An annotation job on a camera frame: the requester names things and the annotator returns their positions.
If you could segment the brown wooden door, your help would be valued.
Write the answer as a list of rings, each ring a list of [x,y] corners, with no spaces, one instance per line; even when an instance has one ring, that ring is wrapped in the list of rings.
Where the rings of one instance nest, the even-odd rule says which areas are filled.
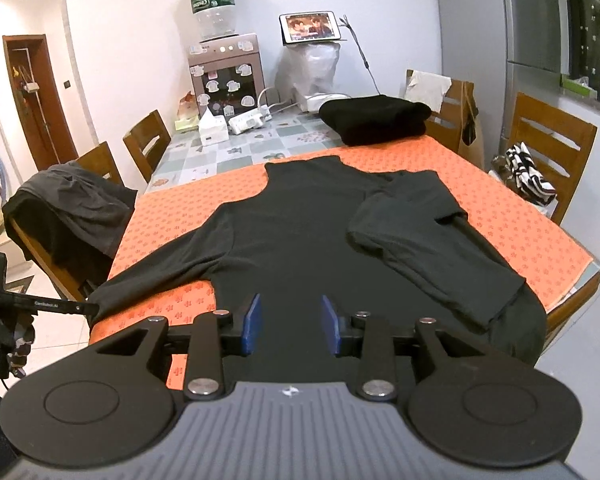
[[[4,36],[3,47],[12,96],[36,169],[77,159],[46,36]]]

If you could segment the brown water dispenser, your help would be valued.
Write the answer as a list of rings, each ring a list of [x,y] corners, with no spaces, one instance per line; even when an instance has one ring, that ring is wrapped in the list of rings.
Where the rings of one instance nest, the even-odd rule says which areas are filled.
[[[256,34],[194,44],[188,65],[200,116],[211,110],[230,119],[257,107],[264,78]]]

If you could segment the wooden chair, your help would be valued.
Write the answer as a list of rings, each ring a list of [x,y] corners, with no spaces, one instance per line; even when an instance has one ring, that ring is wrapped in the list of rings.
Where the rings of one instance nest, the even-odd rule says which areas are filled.
[[[24,258],[33,261],[47,275],[62,298],[85,301],[106,281],[111,259],[88,248],[74,235],[68,232],[52,235],[59,244],[48,250],[27,234],[15,218],[8,218],[5,223],[8,236],[23,251]]]
[[[109,145],[106,141],[98,144],[91,151],[76,159],[76,163],[87,171],[97,174],[105,180],[122,185],[123,180],[112,157]]]
[[[151,180],[170,142],[170,133],[158,110],[149,113],[123,137],[125,147],[146,182]]]
[[[550,217],[561,224],[584,173],[597,127],[557,107],[519,92],[506,148],[526,144],[543,177],[556,188]]]

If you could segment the white plastic bag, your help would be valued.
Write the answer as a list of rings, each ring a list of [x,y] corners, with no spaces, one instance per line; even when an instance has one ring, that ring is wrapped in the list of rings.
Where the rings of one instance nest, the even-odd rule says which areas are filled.
[[[349,99],[334,86],[340,44],[335,41],[306,42],[283,47],[277,65],[275,88],[302,112],[317,114],[331,100]]]

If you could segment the checkered tablecloth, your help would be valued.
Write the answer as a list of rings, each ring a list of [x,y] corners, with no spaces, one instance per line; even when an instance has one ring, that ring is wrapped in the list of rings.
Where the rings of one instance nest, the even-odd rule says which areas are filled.
[[[291,106],[273,114],[263,127],[217,144],[204,145],[189,130],[172,136],[149,181],[148,193],[213,177],[270,160],[340,148],[340,136],[313,114]]]

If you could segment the near wooden chair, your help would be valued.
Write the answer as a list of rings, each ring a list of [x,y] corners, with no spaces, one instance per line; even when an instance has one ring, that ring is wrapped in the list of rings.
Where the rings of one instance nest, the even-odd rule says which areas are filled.
[[[85,301],[106,281],[111,259],[88,248],[74,235],[68,232],[52,235],[59,244],[48,250],[27,234],[15,218],[8,218],[5,223],[8,236],[23,251],[24,258],[33,261],[47,275],[62,298]]]

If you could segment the middle wooden chair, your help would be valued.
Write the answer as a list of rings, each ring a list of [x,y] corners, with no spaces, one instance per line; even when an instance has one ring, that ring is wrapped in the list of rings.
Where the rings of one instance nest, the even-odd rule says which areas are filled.
[[[106,141],[98,144],[91,151],[76,159],[76,163],[87,171],[97,174],[105,180],[122,185],[123,180],[112,157],[109,145]]]

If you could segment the dark clothes on chair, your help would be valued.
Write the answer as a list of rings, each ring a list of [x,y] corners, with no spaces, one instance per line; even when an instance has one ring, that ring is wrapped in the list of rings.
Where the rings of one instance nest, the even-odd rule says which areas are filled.
[[[77,162],[54,165],[30,177],[3,206],[6,232],[28,260],[32,252],[23,237],[40,244],[88,296],[107,281],[136,196]]]

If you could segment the folded black garment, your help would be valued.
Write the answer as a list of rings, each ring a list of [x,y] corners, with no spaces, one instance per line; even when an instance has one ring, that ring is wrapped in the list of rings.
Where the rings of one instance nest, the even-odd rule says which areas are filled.
[[[318,116],[345,146],[366,146],[422,136],[431,108],[381,94],[327,101]]]

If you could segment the clear water bottle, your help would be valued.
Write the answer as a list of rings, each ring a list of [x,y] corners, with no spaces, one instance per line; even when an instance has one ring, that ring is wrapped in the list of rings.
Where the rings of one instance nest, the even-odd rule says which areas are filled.
[[[202,41],[236,34],[235,0],[188,0]]]

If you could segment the right side wooden chair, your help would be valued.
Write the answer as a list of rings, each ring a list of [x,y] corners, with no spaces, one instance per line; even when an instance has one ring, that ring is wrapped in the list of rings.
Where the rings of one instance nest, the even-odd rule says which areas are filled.
[[[561,224],[584,173],[597,127],[557,107],[519,92],[506,148],[526,144],[543,177],[556,188],[550,217]]]

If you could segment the black long-sleeve shirt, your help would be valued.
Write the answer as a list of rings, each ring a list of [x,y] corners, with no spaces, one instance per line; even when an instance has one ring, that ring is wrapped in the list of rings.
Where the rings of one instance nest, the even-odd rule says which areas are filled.
[[[336,156],[266,166],[256,196],[221,206],[91,296],[98,317],[166,290],[212,284],[216,303],[261,295],[253,354],[226,359],[245,382],[350,382],[321,328],[321,298],[370,311],[396,328],[434,318],[527,364],[542,352],[540,300],[469,223],[432,171],[368,174]]]

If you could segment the grey refrigerator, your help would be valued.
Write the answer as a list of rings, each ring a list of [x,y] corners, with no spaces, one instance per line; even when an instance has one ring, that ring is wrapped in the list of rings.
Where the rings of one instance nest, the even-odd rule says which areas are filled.
[[[509,141],[518,94],[555,106],[570,57],[568,0],[504,0],[504,10],[506,79],[500,148]]]

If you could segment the snack bag on table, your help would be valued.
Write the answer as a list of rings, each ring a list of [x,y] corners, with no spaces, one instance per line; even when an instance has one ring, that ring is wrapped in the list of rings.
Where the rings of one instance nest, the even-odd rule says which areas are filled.
[[[196,96],[192,92],[188,92],[178,102],[178,110],[174,122],[176,131],[187,131],[196,129],[199,124],[199,110]]]

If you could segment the orange patterned table mat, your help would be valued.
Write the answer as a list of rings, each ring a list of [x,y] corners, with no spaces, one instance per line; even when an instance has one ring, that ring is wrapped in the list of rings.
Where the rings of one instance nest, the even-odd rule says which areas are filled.
[[[175,325],[262,301],[249,358],[227,377],[351,380],[321,301],[398,327],[432,316],[534,363],[547,315],[591,265],[559,226],[429,138],[334,148],[144,195],[110,280],[102,339],[149,315]]]

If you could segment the tablet on stand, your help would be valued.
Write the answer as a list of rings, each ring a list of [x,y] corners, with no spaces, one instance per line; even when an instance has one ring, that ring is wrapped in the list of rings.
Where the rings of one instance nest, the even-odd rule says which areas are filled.
[[[279,18],[283,44],[339,41],[341,32],[332,11],[282,14]]]

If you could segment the white power strip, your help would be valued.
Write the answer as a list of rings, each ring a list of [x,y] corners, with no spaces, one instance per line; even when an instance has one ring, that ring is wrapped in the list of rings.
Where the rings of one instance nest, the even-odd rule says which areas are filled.
[[[242,134],[263,127],[271,119],[272,115],[266,106],[257,107],[230,118],[228,128],[233,134]]]

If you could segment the far wooden chair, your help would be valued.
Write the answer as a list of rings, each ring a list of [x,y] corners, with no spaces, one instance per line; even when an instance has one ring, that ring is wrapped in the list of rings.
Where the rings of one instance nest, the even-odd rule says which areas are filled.
[[[170,142],[170,133],[158,110],[149,113],[123,137],[125,147],[146,182],[151,180]]]

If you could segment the white tissue box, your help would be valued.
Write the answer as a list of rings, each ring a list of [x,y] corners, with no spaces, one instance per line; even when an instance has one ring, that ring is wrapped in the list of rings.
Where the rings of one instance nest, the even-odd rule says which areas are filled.
[[[198,133],[203,146],[219,144],[227,141],[230,137],[225,117],[213,115],[210,108],[207,108],[200,118]]]

